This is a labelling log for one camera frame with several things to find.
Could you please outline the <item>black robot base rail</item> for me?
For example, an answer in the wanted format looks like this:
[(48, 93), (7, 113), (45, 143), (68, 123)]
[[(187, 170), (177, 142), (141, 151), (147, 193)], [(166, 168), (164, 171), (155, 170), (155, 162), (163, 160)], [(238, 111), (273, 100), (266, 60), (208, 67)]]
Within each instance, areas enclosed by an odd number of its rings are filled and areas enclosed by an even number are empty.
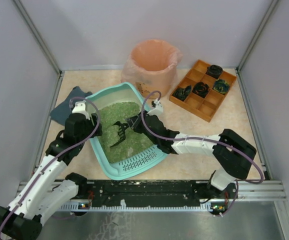
[(86, 189), (78, 196), (74, 197), (67, 205), (67, 210), (76, 216), (82, 216), (87, 212), (133, 212), (133, 211), (201, 211), (219, 215), (226, 212), (230, 204), (237, 197), (238, 186), (230, 183), (226, 189), (217, 197), (205, 198), (200, 188), (205, 184), (199, 185), (197, 193), (191, 191), (176, 190), (172, 192), (118, 192), (115, 189), (98, 187), (93, 189), (86, 184)]

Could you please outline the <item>black slotted litter scoop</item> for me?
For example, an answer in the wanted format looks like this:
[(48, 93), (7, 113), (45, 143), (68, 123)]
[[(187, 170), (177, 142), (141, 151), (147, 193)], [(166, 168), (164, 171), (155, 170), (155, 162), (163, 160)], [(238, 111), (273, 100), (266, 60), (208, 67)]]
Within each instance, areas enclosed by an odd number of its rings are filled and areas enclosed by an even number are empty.
[(121, 123), (120, 121), (115, 122), (113, 125), (118, 126), (117, 135), (119, 140), (115, 144), (111, 145), (110, 148), (121, 144), (126, 139), (126, 130), (130, 127), (128, 123)]

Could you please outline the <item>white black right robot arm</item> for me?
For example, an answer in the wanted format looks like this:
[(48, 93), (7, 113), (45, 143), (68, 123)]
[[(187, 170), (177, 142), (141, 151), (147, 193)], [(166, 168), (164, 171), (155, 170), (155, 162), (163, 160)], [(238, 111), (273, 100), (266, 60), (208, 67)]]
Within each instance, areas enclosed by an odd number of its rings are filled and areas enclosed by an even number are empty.
[(257, 150), (231, 129), (207, 136), (194, 136), (167, 129), (156, 115), (138, 114), (126, 119), (128, 126), (166, 154), (195, 154), (214, 157), (221, 168), (212, 173), (206, 186), (200, 188), (204, 198), (218, 197), (234, 180), (245, 180)]

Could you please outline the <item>teal plastic litter box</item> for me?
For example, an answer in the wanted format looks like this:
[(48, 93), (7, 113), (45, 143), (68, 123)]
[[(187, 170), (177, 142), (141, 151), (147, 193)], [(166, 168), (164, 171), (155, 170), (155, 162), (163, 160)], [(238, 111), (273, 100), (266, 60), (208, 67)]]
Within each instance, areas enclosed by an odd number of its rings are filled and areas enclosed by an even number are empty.
[[(141, 106), (144, 101), (144, 97), (128, 82), (104, 88), (86, 98), (93, 102), (98, 110), (122, 102), (134, 102)], [(166, 153), (153, 145), (122, 161), (110, 163), (101, 147), (99, 138), (93, 137), (89, 141), (102, 171), (112, 180), (124, 180), (139, 175), (167, 157)]]

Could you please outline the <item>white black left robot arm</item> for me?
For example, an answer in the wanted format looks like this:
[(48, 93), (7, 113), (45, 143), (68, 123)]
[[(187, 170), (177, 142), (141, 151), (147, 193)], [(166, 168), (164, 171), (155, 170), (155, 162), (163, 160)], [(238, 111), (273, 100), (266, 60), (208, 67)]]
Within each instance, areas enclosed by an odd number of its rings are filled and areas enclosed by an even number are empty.
[(24, 189), (7, 207), (0, 206), (0, 239), (35, 240), (52, 215), (67, 201), (87, 192), (87, 178), (70, 173), (54, 190), (57, 176), (82, 150), (85, 142), (102, 134), (100, 112), (71, 113), (64, 130), (49, 145), (46, 154)]

